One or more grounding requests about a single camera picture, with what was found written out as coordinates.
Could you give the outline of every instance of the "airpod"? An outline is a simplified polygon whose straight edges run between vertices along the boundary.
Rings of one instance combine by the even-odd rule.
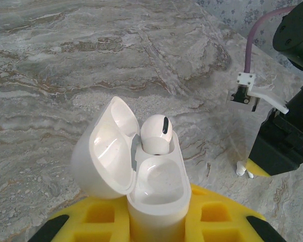
[[[166,155],[170,152],[173,127],[161,114],[149,117],[140,130],[142,149],[150,155]]]

